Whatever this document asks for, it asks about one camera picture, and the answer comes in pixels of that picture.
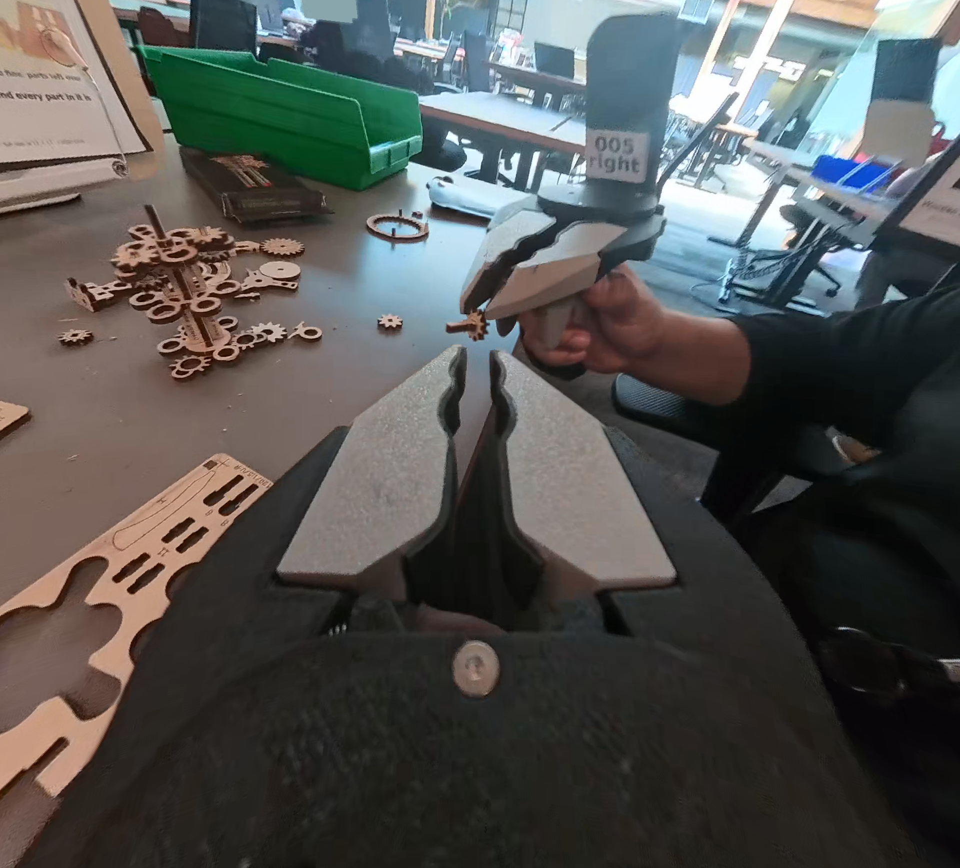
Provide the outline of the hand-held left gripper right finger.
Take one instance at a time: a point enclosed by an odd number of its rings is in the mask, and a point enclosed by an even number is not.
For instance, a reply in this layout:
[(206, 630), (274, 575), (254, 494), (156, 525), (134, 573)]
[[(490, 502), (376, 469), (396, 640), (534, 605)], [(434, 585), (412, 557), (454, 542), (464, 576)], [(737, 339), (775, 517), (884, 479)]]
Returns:
[(647, 590), (676, 568), (596, 418), (512, 355), (489, 354), (510, 572), (524, 590)]

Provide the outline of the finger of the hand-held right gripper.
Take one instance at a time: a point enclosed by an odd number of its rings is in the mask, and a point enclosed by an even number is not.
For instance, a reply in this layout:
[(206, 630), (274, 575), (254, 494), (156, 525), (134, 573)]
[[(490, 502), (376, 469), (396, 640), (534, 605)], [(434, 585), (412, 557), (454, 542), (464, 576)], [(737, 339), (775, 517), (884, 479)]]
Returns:
[(486, 303), (486, 320), (514, 317), (577, 295), (596, 281), (601, 250), (626, 232), (624, 226), (602, 222), (566, 227), (553, 243), (510, 269)]
[(486, 236), (466, 273), (460, 310), (468, 315), (486, 305), (521, 262), (550, 244), (558, 218), (535, 207), (504, 207), (490, 220)]

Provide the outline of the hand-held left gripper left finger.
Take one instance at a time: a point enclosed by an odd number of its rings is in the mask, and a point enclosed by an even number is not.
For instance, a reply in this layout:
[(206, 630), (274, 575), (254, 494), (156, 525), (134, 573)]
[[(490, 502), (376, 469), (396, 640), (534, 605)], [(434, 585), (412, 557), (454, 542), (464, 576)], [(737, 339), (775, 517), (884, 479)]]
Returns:
[(452, 510), (466, 351), (445, 349), (354, 419), (277, 566), (280, 581), (409, 598), (408, 559)]

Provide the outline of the wooden disc link part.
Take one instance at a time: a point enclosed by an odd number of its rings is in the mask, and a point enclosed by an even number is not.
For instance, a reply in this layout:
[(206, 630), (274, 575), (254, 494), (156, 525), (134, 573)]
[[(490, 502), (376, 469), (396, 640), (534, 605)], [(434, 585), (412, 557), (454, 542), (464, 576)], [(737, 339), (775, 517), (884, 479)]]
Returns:
[(294, 262), (276, 260), (262, 263), (257, 269), (249, 270), (241, 282), (234, 299), (257, 299), (267, 289), (297, 291), (301, 268)]

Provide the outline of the person's right forearm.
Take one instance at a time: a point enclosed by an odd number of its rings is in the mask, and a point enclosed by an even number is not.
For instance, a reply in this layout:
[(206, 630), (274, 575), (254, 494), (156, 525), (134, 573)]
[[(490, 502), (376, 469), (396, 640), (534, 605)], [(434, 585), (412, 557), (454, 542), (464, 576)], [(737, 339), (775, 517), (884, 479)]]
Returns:
[(704, 405), (834, 426), (885, 454), (958, 461), (958, 287), (824, 318), (678, 320), (703, 341), (649, 382)]

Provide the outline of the wooden gear model assembly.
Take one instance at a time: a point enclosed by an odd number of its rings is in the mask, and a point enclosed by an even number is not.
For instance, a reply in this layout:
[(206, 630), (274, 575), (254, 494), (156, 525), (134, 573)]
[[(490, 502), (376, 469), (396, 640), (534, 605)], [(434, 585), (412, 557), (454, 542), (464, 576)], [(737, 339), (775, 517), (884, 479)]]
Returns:
[(205, 274), (204, 255), (234, 253), (234, 238), (210, 226), (164, 226), (157, 208), (144, 205), (145, 221), (128, 228), (128, 240), (110, 259), (117, 282), (129, 288), (129, 305), (151, 324), (172, 333), (157, 351), (171, 378), (190, 382), (214, 366), (234, 365), (245, 348), (238, 321), (224, 316), (224, 301), (241, 293), (231, 277)]

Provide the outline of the person's right hand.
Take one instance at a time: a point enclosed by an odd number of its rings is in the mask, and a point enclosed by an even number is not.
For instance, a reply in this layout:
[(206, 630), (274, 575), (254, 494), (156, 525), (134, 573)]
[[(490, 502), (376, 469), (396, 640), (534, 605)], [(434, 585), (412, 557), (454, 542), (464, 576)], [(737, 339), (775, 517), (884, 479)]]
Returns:
[(520, 340), (532, 366), (555, 379), (626, 374), (669, 387), (658, 371), (668, 313), (629, 268), (619, 266), (574, 301), (576, 312), (553, 348), (547, 346), (546, 309), (518, 317)]

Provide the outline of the white plastic wrapper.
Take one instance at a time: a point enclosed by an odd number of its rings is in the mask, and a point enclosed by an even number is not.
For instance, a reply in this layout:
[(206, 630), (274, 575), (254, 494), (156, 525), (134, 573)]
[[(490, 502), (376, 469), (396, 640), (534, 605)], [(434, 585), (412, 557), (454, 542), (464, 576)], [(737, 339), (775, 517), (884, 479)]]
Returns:
[(529, 197), (525, 192), (450, 175), (430, 178), (426, 190), (432, 206), (483, 219), (490, 219), (511, 204), (524, 204)]

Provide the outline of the grey office chair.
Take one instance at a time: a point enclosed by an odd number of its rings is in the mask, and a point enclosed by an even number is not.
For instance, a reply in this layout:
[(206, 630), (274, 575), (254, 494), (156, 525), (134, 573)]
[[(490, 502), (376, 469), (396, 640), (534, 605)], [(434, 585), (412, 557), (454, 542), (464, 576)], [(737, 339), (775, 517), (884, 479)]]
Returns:
[(733, 474), (758, 463), (758, 452), (738, 412), (728, 406), (695, 402), (625, 374), (615, 376), (610, 389), (619, 415), (713, 451), (711, 476)]

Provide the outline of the wooden office desk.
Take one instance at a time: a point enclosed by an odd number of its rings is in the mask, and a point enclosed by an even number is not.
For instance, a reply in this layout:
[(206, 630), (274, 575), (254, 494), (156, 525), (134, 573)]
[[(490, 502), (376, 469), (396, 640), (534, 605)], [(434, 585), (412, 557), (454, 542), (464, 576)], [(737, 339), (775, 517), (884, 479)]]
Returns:
[(465, 136), (482, 154), (481, 181), (525, 191), (539, 188), (547, 155), (584, 156), (586, 126), (574, 116), (535, 107), (504, 94), (444, 93), (422, 95), (423, 119)]

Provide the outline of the blue bin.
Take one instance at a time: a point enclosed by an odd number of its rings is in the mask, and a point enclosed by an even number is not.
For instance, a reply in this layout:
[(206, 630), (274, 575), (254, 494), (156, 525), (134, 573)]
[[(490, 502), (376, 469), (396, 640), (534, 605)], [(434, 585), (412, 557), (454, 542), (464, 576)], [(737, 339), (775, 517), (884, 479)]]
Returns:
[(894, 166), (879, 165), (871, 157), (863, 160), (836, 155), (819, 155), (810, 169), (810, 177), (820, 182), (859, 193), (881, 191), (891, 180)]

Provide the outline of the black flat box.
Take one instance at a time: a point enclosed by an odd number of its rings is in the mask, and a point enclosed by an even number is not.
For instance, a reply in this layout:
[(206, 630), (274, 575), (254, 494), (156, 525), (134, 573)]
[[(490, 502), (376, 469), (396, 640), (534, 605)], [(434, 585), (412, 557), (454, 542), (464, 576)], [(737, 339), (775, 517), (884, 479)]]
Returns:
[(224, 217), (240, 224), (333, 214), (322, 191), (257, 155), (208, 154), (183, 145), (178, 151), (189, 178)]

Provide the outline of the green storage bin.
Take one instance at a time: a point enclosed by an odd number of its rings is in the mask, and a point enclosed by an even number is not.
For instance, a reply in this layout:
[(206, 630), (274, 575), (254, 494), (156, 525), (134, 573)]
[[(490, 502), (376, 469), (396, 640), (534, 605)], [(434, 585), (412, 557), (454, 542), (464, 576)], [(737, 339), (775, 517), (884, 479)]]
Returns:
[(411, 91), (243, 51), (136, 50), (182, 146), (256, 155), (356, 191), (401, 172), (423, 149)]

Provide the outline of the cardboard box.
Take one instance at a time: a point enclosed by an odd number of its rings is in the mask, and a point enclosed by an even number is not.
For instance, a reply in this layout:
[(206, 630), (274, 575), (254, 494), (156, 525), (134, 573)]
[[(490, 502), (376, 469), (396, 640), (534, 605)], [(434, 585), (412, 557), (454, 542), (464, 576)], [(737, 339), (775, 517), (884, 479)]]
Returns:
[(933, 128), (933, 111), (925, 102), (874, 99), (866, 113), (860, 149), (891, 163), (921, 166), (930, 154)]

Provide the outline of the person's black clothed torso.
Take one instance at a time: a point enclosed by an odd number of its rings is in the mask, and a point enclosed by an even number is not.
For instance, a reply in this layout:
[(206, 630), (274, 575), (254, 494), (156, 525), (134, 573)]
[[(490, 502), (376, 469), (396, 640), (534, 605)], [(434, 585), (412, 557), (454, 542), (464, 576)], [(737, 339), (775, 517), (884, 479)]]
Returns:
[(835, 427), (877, 450), (733, 531), (822, 672), (858, 760), (932, 866), (958, 866), (958, 355), (922, 373), (786, 376), (734, 408), (749, 441)]

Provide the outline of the framed marker sign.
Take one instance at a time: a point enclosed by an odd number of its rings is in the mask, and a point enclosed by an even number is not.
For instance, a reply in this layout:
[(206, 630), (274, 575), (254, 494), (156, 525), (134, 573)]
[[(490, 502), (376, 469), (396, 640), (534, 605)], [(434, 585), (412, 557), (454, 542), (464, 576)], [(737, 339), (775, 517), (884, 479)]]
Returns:
[(959, 138), (920, 166), (903, 197), (899, 228), (959, 245)]

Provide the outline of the black office chair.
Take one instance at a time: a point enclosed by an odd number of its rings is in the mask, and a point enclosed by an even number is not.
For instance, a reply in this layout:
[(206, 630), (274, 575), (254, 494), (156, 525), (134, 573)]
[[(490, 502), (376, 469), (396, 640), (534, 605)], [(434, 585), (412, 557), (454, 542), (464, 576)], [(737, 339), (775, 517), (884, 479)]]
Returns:
[(258, 52), (258, 0), (190, 0), (189, 44)]

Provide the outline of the instruction sheet in acrylic stand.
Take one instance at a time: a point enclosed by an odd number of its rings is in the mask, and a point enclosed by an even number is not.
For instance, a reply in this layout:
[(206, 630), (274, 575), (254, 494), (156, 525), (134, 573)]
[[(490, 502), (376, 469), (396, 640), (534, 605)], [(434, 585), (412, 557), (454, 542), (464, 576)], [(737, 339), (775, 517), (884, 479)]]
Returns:
[(1, 212), (153, 175), (163, 133), (109, 0), (1, 0)]

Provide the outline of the wooden sheet frame with cutouts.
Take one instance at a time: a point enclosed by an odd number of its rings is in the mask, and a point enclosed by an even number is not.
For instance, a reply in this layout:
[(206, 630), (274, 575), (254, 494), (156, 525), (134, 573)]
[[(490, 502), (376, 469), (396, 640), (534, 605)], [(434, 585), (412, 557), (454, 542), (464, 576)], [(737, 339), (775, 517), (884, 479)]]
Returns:
[(201, 562), (273, 482), (227, 454), (213, 454), (65, 562), (2, 606), (2, 620), (52, 611), (66, 599), (68, 583), (88, 562), (105, 567), (81, 604), (112, 608), (120, 622), (94, 649), (84, 667), (118, 684), (112, 704), (91, 718), (64, 694), (42, 697), (1, 736), (1, 788), (8, 790), (38, 767), (34, 783), (56, 799), (90, 763), (117, 711), (135, 669), (135, 643), (170, 605), (174, 577)]

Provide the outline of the wooden bracket part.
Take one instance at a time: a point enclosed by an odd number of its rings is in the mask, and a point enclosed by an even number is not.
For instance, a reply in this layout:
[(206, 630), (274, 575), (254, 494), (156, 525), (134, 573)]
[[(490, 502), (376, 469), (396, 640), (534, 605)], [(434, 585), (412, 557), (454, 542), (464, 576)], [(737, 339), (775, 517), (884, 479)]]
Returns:
[(109, 308), (119, 300), (129, 298), (135, 292), (134, 285), (116, 280), (97, 285), (68, 278), (64, 281), (64, 288), (71, 301), (89, 312)]

